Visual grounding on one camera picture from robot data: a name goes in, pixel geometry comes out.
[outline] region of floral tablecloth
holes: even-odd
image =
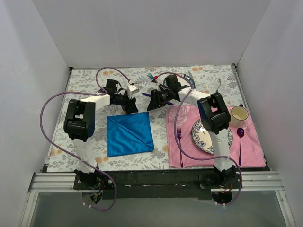
[[[141,93],[151,93],[155,89],[155,84],[151,82],[148,73],[158,75],[162,72],[180,72],[192,74],[198,91],[213,93],[219,87],[227,105],[239,105],[243,103],[236,78],[231,66],[190,66],[190,67],[158,67],[158,68],[123,68],[120,69],[134,82],[140,89],[140,93],[135,94],[137,108],[139,112],[146,111],[150,98]],[[68,91],[80,91],[95,93],[99,90],[95,75],[97,70],[73,70],[68,84]],[[114,70],[103,70],[99,74],[101,85],[106,84],[107,79],[120,81],[122,87],[126,88],[127,80]],[[75,153],[75,147],[63,131],[63,123],[69,100],[83,99],[86,96],[68,94],[64,100],[60,121],[55,132],[55,143],[64,149]],[[165,127],[165,114],[168,106],[150,112],[151,131],[153,134],[155,150],[153,152],[107,157],[107,116],[125,114],[120,106],[107,106],[96,113],[96,128],[92,137],[93,155],[99,168],[104,171],[117,170],[154,170],[169,169],[169,157],[167,136]],[[48,172],[72,172],[79,166],[79,161],[70,155],[65,154],[57,148],[53,148],[49,161]]]

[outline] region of floral plate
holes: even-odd
[[[201,119],[196,121],[194,123],[194,126],[191,130],[191,135],[193,137],[193,140],[195,144],[202,150],[207,153],[213,154],[213,145],[212,145],[212,140],[210,139],[210,135],[208,131],[203,127],[201,123]],[[232,144],[232,131],[230,128],[228,128],[228,146],[230,147]]]

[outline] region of blue napkin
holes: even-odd
[[[107,117],[107,156],[153,151],[148,112]]]

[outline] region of pink cloth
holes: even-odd
[[[178,106],[171,106],[166,113],[166,132],[169,147],[169,166],[174,168],[181,168],[180,166],[180,150],[177,147],[174,137],[174,120]],[[193,105],[182,106],[178,114],[177,127],[182,129],[181,147],[192,157],[207,158],[214,155],[208,154],[198,148],[191,136],[191,130],[194,123],[200,119],[199,110]],[[230,147],[231,157],[239,160],[240,152],[240,138],[237,135],[237,128],[230,126],[232,130],[232,145]],[[242,138],[242,165],[241,167],[265,167],[263,152],[260,141],[257,137],[255,126],[249,116],[247,127],[244,129],[245,135]],[[191,166],[213,166],[214,160],[196,161],[185,155],[182,155],[183,167]]]

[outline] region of glass panel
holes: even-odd
[[[110,203],[100,201],[98,205]],[[225,209],[194,198],[118,199],[107,212],[83,206],[79,192],[39,193],[32,227],[92,225],[282,227],[285,222],[275,192],[242,192]]]

